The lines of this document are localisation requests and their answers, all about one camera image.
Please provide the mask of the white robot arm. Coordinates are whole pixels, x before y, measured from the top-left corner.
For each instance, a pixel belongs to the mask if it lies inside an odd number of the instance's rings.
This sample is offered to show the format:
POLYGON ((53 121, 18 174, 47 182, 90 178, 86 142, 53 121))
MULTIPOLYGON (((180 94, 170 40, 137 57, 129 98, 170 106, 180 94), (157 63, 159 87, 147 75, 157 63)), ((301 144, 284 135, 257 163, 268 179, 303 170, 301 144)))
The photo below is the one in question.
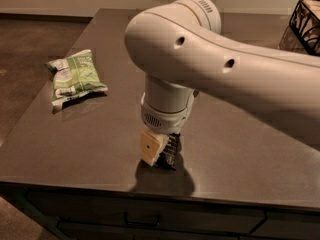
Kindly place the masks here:
POLYGON ((320 58, 263 48, 221 34, 210 0, 177 0, 137 14, 124 42, 145 74, 141 158, 174 165, 178 136, 197 91, 263 121, 285 116, 316 130, 320 123, 320 58))

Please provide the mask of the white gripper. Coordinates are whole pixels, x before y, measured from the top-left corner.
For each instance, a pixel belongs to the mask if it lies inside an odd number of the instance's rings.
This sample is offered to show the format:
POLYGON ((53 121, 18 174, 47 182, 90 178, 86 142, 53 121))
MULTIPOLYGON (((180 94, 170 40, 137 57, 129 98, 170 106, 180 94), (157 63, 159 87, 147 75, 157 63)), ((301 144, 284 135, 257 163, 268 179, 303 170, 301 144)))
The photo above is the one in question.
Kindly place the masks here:
POLYGON ((181 112, 160 112, 146 102, 145 95, 142 96, 141 119, 149 129, 141 133, 141 159, 149 166, 154 166, 159 159, 160 153, 168 144, 168 135, 181 131, 191 114, 193 102, 194 95, 190 93, 186 100, 186 108, 181 112))

